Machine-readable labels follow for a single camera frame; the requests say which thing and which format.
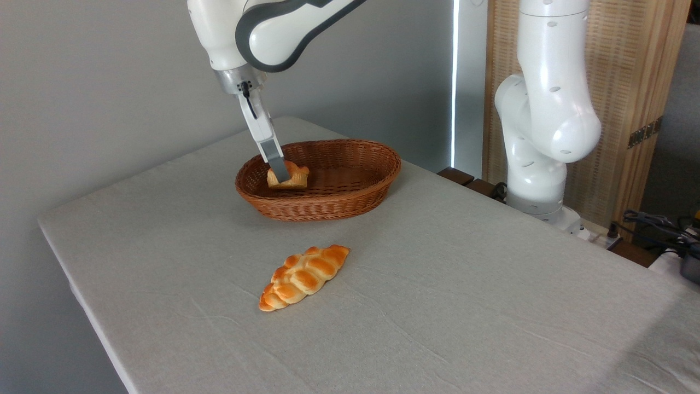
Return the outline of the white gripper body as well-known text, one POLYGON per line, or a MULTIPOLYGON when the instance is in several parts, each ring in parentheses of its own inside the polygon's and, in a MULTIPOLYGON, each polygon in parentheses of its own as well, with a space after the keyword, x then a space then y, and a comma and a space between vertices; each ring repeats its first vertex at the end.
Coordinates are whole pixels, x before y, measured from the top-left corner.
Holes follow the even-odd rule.
POLYGON ((272 120, 262 99, 259 88, 243 88, 238 95, 243 117, 247 122, 248 129, 250 133, 252 133, 253 139, 257 143, 265 141, 268 138, 277 139, 272 120))

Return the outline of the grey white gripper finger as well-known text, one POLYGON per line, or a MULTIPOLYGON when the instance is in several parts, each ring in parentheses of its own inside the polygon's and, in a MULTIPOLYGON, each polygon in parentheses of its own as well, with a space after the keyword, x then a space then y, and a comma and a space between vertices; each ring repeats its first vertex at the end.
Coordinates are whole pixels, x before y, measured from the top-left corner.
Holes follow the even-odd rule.
POLYGON ((266 163, 270 165, 273 174, 279 183, 290 180, 290 174, 285 166, 285 161, 280 145, 276 138, 268 138, 259 142, 261 155, 266 163))

